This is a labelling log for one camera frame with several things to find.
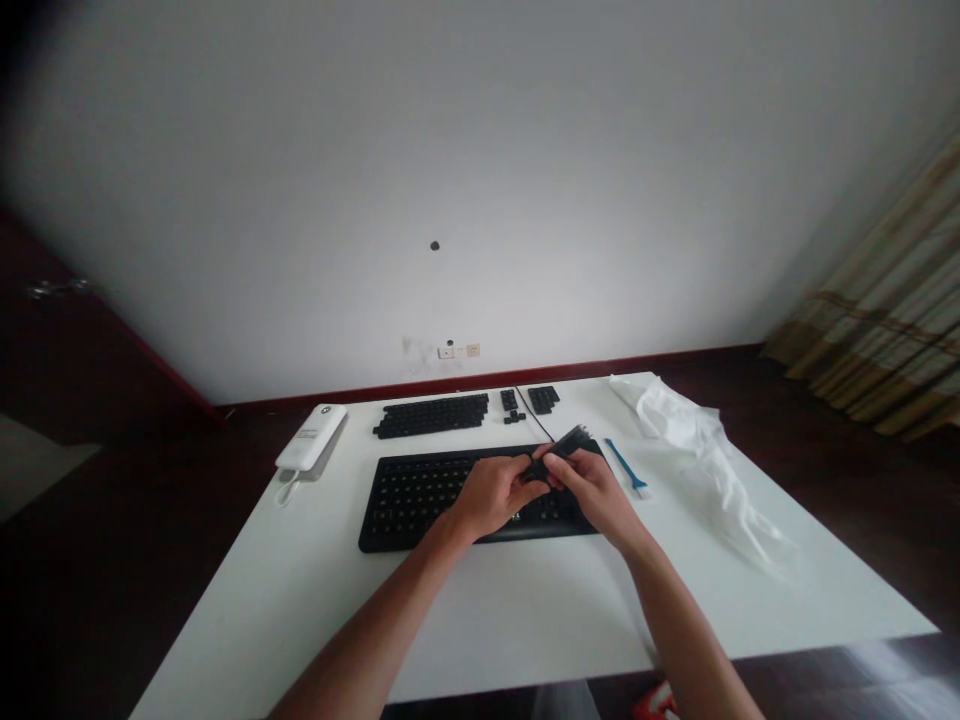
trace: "wooden floor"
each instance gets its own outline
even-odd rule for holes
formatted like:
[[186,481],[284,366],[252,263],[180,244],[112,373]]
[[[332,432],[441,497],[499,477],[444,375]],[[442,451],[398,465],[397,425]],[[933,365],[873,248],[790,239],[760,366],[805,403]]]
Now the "wooden floor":
[[[960,443],[881,438],[770,361],[664,368],[717,407],[730,439],[945,635],[737,663],[768,717],[960,717]],[[0,707],[126,718],[299,427],[294,412],[229,431],[102,451],[0,528],[9,631]],[[628,717],[651,674],[591,680]],[[390,717],[529,717],[535,689],[395,706]]]

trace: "curtain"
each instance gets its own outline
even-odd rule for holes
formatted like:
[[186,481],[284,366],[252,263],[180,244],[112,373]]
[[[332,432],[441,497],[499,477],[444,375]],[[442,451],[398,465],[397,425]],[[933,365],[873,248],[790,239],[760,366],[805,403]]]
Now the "curtain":
[[883,435],[960,416],[960,135],[763,355]]

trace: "white power bank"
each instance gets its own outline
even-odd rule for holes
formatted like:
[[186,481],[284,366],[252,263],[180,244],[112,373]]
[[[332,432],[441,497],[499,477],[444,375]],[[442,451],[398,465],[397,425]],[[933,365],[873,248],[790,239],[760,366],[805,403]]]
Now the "white power bank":
[[312,468],[346,416],[343,405],[317,405],[277,457],[277,467],[299,472]]

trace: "white wall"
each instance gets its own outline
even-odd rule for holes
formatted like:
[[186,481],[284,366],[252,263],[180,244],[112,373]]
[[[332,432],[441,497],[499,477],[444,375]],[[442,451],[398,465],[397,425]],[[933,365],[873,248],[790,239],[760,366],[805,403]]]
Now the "white wall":
[[759,341],[960,101],[953,2],[89,6],[6,192],[214,403]]

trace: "hand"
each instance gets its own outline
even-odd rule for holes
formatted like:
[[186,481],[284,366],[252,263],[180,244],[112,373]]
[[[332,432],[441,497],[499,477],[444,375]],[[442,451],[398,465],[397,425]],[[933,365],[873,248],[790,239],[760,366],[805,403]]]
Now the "hand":
[[473,466],[449,511],[453,525],[465,532],[471,543],[496,532],[528,502],[550,492],[539,480],[524,485],[517,479],[528,467],[526,455],[484,458]]
[[533,454],[534,459],[547,454],[543,462],[550,471],[550,484],[570,488],[587,520],[617,550],[625,552],[647,537],[647,529],[602,455],[581,448],[563,460],[549,453],[550,448],[542,445]]

